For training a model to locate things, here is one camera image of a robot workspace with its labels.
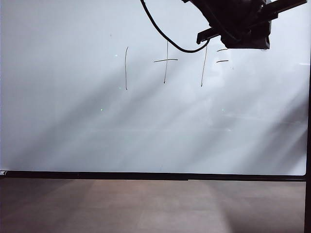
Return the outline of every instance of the black frame edge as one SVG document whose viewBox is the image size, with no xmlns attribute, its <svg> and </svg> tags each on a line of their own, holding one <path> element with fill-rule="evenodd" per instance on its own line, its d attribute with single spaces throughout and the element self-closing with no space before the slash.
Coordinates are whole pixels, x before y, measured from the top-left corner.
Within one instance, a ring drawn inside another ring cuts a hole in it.
<svg viewBox="0 0 311 233">
<path fill-rule="evenodd" d="M 6 178 L 41 179 L 93 179 L 93 180 L 218 180 L 218 181 L 272 181 L 305 182 L 306 176 L 282 175 L 233 175 L 149 172 L 56 172 L 56 171 L 7 171 Z"/>
<path fill-rule="evenodd" d="M 311 66 L 309 80 L 309 111 L 308 111 L 308 139 L 307 139 L 307 166 L 306 166 L 306 198 L 305 198 L 305 233 L 311 232 Z"/>
</svg>

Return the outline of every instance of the gray floor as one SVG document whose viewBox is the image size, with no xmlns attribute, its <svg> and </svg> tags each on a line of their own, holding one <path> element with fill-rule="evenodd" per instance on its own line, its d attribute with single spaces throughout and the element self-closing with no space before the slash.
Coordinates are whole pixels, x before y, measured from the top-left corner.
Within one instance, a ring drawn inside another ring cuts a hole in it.
<svg viewBox="0 0 311 233">
<path fill-rule="evenodd" d="M 303 233 L 305 183 L 0 180 L 2 233 Z"/>
</svg>

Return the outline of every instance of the black cable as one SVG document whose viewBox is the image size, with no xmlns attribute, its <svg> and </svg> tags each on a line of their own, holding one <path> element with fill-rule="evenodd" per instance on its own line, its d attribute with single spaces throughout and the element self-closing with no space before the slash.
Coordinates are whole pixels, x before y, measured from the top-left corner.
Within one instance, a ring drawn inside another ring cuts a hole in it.
<svg viewBox="0 0 311 233">
<path fill-rule="evenodd" d="M 156 29 L 167 41 L 169 41 L 175 48 L 177 48 L 178 50 L 180 50 L 180 51 L 182 51 L 182 52 L 188 52 L 188 53 L 198 52 L 198 51 L 204 49 L 204 48 L 207 46 L 207 44 L 209 43 L 209 40 L 207 40 L 207 42 L 206 42 L 202 47 L 200 47 L 200 48 L 198 48 L 198 49 L 196 49 L 196 50 L 185 50 L 185 49 L 179 47 L 179 46 L 178 46 L 177 44 L 175 44 L 171 39 L 169 39 L 169 38 L 163 33 L 163 31 L 161 31 L 161 29 L 157 26 L 156 22 L 155 22 L 154 19 L 152 18 L 151 14 L 150 14 L 150 12 L 149 12 L 147 6 L 146 6 L 145 1 L 144 1 L 144 0 L 140 0 L 140 2 L 141 2 L 141 4 L 142 4 L 142 6 L 143 6 L 143 8 L 144 8 L 144 10 L 145 10 L 145 12 L 146 12 L 146 14 L 147 14 L 147 16 L 149 17 L 150 21 L 152 22 L 153 26 L 155 27 L 155 29 Z"/>
</svg>

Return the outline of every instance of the plus sign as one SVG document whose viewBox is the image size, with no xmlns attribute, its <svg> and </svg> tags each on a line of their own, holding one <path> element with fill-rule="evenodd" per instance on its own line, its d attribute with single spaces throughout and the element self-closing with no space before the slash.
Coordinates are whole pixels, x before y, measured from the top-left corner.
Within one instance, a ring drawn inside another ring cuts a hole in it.
<svg viewBox="0 0 311 233">
<path fill-rule="evenodd" d="M 167 62 L 168 61 L 178 61 L 178 59 L 169 59 L 169 42 L 168 41 L 166 41 L 166 59 L 159 60 L 159 61 L 154 61 L 154 62 L 164 62 L 164 61 L 166 61 L 165 75 L 164 75 L 164 83 L 165 83 L 165 81 L 166 81 Z"/>
</svg>

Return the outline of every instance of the white board surface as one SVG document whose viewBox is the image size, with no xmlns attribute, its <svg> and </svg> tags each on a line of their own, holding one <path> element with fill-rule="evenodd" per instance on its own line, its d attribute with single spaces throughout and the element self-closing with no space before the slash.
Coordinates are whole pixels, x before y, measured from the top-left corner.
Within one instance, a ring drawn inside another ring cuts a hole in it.
<svg viewBox="0 0 311 233">
<path fill-rule="evenodd" d="M 198 9 L 146 3 L 197 48 Z M 1 0 L 1 170 L 304 175 L 310 12 L 281 13 L 270 50 L 212 39 L 201 87 L 205 50 L 172 45 L 163 84 L 167 42 L 139 0 Z"/>
</svg>

